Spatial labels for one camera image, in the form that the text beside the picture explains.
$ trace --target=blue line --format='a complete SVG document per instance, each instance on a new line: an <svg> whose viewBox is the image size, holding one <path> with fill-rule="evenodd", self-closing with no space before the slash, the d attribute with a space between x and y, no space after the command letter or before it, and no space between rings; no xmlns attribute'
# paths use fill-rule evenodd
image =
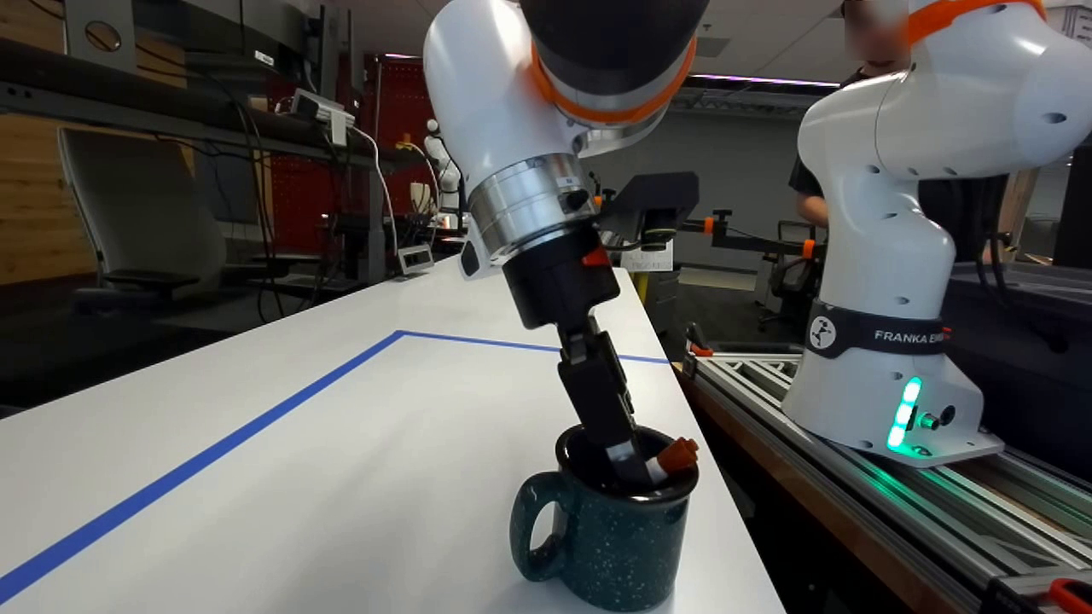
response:
<svg viewBox="0 0 1092 614"><path fill-rule="evenodd" d="M122 520L131 520L132 514L140 514L146 505L160 500L164 493L172 493L174 489L180 489L183 481L192 481L193 475L202 475L206 466L213 466L214 459L222 459L224 455L232 455L235 448L243 448L246 439L259 437L265 425L272 425L275 418L291 415L293 410L301 410L312 397L325 393L329 386L336 386L339 377L346 377L349 373L363 369L365 361L371 361L375 356L383 356L386 349L394 349L403 339L403 329L386 334L378 344L365 349L363 356L349 358L346 364L339 364L336 373L314 377L308 389L293 393L291 400L275 401L272 410L265 410L263 415L249 418L246 425L238 425L235 434L222 437L219 442L206 448L197 458L176 462L172 475L156 478L152 483L140 489L136 493L131 493L125 500L105 508L99 519L84 520L83 528L67 533L66 538L57 538L56 547L49 547L43 551L36 551L35 560L19 561L16 569L10 569L7 577L0 577L0 602L7 602L10 597L16 597L19 590L26 590L31 582L36 582L40 577L56 572L57 567L66 567L73 556L77 556L83 549L97 547L105 533L121 528Z"/></svg>
<svg viewBox="0 0 1092 614"><path fill-rule="evenodd" d="M492 339L463 339L463 334L430 334L430 329L403 329L405 339L448 340L448 344L481 344L481 349L515 349L515 350L558 350L553 344L522 344L522 340L492 340ZM659 356L616 356L621 361L648 361L668 364Z"/></svg>

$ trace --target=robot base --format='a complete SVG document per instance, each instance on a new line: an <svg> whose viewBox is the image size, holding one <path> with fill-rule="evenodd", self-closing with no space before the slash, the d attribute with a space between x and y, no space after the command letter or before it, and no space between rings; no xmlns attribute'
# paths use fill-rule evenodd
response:
<svg viewBox="0 0 1092 614"><path fill-rule="evenodd" d="M804 350L784 400L802 431L910 466L1001 455L979 434L982 393L947 356L884 356L849 349L839 358Z"/></svg>

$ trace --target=workshop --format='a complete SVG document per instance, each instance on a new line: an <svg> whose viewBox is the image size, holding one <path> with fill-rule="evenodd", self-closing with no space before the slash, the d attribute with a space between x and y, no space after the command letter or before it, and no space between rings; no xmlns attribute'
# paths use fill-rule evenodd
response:
<svg viewBox="0 0 1092 614"><path fill-rule="evenodd" d="M0 609L1092 614L1092 0L0 0Z"/></svg>

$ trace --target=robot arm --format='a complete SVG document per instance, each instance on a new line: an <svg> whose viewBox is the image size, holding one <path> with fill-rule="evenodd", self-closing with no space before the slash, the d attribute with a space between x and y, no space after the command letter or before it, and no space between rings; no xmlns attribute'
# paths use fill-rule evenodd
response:
<svg viewBox="0 0 1092 614"><path fill-rule="evenodd" d="M1036 0L872 0L916 68L810 110L797 151L830 196L830 251L810 350L784 412L904 462L1001 451L982 397L942 356L953 237L919 179L1041 168L1092 130L1092 50Z"/></svg>
<svg viewBox="0 0 1092 614"><path fill-rule="evenodd" d="M436 208L441 211L458 211L460 208L460 179L463 179L463 173L452 159L436 120L425 123L424 151L436 162Z"/></svg>
<svg viewBox="0 0 1092 614"><path fill-rule="evenodd" d="M424 40L478 262L504 268L525 327L557 324L558 377L616 466L636 462L631 400L590 316L616 287L576 159L661 120L689 76L704 10L707 0L452 0Z"/></svg>

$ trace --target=black cable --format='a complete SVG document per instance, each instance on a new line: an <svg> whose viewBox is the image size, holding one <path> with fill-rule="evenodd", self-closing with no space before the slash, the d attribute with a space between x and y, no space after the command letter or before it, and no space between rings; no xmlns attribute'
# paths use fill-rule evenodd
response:
<svg viewBox="0 0 1092 614"><path fill-rule="evenodd" d="M26 3L31 3L31 7L36 7L40 12L56 16L56 20L66 20L66 12L63 12L63 10L43 7L40 0L26 0Z"/></svg>
<svg viewBox="0 0 1092 614"><path fill-rule="evenodd" d="M1006 287L1006 278L1002 278L1002 262L1001 262L1001 231L990 231L990 234L985 234L985 250L990 250L993 284L985 278L982 254L975 251L971 258L975 258L979 287L990 292L990 299L993 299L1006 316L1015 316L1023 329L1032 329L1034 339L1041 339L1041 340L1049 344L1049 350L1065 356L1065 350L1067 350L1065 334L1041 327L1034 316L1026 316L1026 311L1021 311L1021 307L1011 299L1011 287Z"/></svg>

